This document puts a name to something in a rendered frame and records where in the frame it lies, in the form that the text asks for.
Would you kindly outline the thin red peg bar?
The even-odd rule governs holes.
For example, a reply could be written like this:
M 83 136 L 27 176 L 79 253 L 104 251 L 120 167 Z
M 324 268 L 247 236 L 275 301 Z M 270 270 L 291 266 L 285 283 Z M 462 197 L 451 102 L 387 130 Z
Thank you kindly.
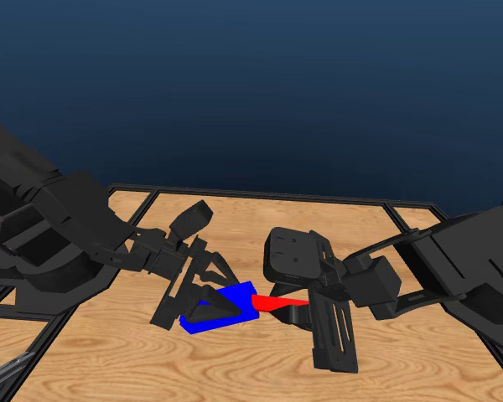
M 272 312 L 287 306 L 305 306 L 309 304 L 309 301 L 277 296 L 251 295 L 251 304 L 258 312 Z

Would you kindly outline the blue hollow socket block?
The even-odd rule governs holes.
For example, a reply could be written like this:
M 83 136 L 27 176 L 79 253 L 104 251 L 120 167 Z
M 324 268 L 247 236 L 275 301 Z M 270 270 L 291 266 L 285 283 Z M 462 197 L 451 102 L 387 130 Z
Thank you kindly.
M 250 281 L 222 287 L 215 290 L 216 296 L 222 296 L 238 308 L 237 314 L 224 310 L 212 302 L 202 299 L 191 318 L 181 316 L 179 325 L 189 334 L 207 332 L 221 327 L 229 327 L 259 318 L 259 311 L 252 305 L 252 296 L 257 291 Z

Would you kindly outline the silver aluminium rail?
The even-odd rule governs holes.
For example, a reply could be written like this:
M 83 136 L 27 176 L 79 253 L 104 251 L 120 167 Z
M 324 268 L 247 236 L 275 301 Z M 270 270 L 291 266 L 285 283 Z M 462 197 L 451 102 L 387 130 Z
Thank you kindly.
M 0 366 L 0 384 L 24 368 L 33 356 L 34 353 L 21 353 L 16 358 Z

